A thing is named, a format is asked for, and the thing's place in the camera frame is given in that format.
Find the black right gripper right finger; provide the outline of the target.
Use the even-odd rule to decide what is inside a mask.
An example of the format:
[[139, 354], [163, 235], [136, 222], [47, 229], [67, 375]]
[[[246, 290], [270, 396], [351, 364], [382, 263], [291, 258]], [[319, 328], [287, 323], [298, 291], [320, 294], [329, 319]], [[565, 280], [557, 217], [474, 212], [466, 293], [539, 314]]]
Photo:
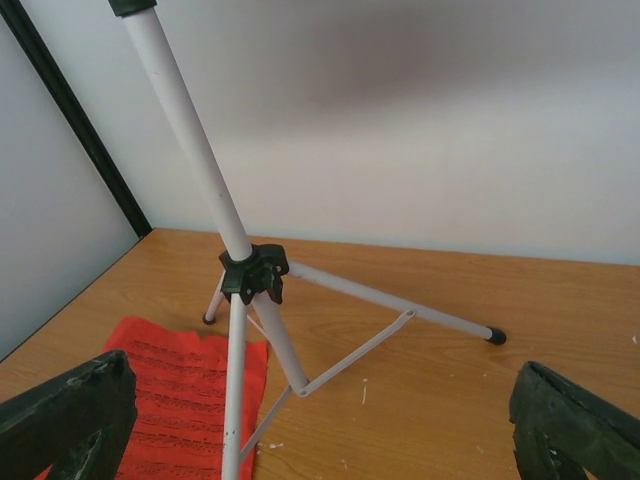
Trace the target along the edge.
[[522, 366], [509, 416], [522, 479], [639, 477], [639, 419], [541, 363]]

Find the red sheet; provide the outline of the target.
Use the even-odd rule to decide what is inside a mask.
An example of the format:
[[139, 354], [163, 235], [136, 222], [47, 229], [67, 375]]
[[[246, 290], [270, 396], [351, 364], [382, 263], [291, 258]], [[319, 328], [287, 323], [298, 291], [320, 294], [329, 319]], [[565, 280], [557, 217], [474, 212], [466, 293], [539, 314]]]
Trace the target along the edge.
[[117, 478], [220, 478], [227, 338], [129, 316], [104, 348], [124, 351], [136, 375], [137, 419]]

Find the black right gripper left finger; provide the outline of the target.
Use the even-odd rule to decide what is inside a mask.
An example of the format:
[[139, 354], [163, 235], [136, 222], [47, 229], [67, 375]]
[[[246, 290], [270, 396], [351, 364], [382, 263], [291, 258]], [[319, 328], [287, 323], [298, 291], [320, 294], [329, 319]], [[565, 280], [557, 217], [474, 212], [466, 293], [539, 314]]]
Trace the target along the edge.
[[1, 477], [113, 479], [136, 418], [127, 355], [105, 352], [1, 404]]

